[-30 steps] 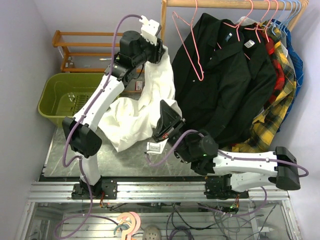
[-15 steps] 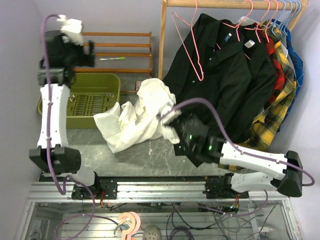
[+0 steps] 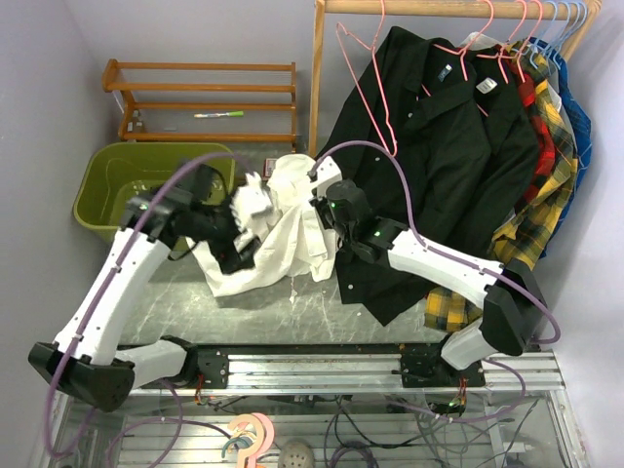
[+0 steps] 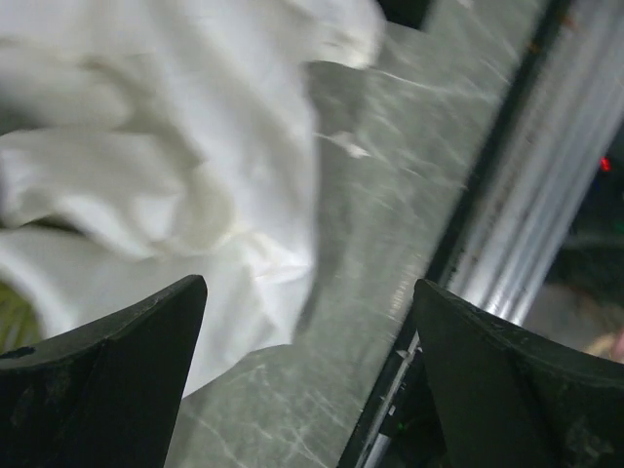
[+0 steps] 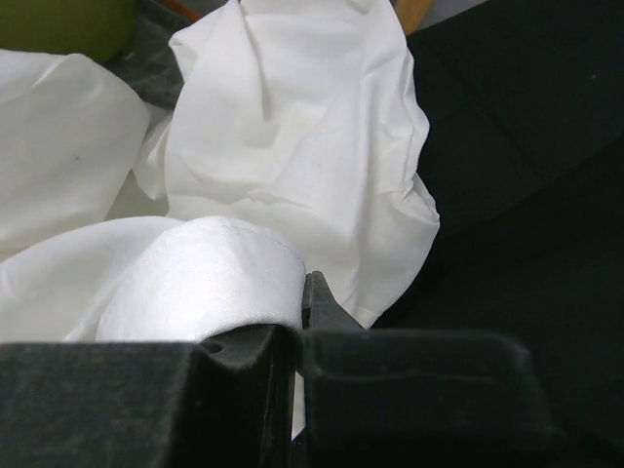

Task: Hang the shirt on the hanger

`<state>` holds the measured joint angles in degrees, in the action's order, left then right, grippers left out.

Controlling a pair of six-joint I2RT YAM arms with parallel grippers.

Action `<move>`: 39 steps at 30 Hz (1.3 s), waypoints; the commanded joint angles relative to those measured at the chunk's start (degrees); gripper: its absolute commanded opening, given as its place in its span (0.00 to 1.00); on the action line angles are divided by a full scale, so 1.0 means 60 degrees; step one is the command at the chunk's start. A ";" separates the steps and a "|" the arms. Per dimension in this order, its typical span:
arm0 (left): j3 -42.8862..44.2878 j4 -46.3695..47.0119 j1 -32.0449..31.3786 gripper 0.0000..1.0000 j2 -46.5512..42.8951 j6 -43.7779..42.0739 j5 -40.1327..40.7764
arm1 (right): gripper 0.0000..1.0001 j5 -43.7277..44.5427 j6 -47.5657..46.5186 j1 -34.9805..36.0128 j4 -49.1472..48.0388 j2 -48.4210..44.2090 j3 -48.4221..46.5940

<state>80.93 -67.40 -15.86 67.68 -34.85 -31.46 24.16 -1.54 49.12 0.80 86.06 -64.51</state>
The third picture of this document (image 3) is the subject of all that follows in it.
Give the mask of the white shirt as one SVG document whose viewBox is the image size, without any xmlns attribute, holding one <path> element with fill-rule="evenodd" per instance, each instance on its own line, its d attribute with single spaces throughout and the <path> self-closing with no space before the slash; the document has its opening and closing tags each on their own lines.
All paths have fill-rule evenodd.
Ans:
<svg viewBox="0 0 624 468">
<path fill-rule="evenodd" d="M 274 212 L 259 225 L 261 241 L 253 256 L 254 268 L 226 275 L 220 271 L 207 244 L 194 251 L 206 282 L 215 297 L 232 296 L 264 288 L 289 276 L 311 275 L 316 282 L 333 272 L 337 236 L 326 229 L 308 203 L 306 186 L 313 160 L 304 154 L 288 154 L 276 160 L 268 179 Z"/>
</svg>

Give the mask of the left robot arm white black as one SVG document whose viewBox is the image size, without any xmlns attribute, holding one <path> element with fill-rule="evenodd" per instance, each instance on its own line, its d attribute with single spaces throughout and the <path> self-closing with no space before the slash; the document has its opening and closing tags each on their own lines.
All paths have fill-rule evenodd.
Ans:
<svg viewBox="0 0 624 468">
<path fill-rule="evenodd" d="M 164 184 L 139 192 L 126 204 L 108 258 L 72 319 L 50 343 L 37 342 L 28 361 L 59 390 L 103 412 L 120 408 L 132 390 L 168 379 L 187 387 L 198 377 L 195 345 L 163 336 L 128 353 L 118 349 L 123 328 L 145 286 L 171 259 L 179 239 L 205 243 L 220 272 L 254 268 L 260 241 L 247 222 L 272 203 L 261 176 L 218 205 L 207 204 L 219 172 L 186 163 Z"/>
</svg>

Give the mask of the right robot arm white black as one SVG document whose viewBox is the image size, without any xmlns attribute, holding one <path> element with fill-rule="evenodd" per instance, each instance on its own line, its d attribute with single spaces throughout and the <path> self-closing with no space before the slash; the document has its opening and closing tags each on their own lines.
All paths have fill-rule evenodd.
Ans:
<svg viewBox="0 0 624 468">
<path fill-rule="evenodd" d="M 494 353 L 520 356 L 529 346 L 545 301 L 531 269 L 514 258 L 502 265 L 441 244 L 418 241 L 409 228 L 371 212 L 351 180 L 312 181 L 310 203 L 348 254 L 452 290 L 483 311 L 448 337 L 429 364 L 431 377 L 452 385 L 464 370 Z"/>
</svg>

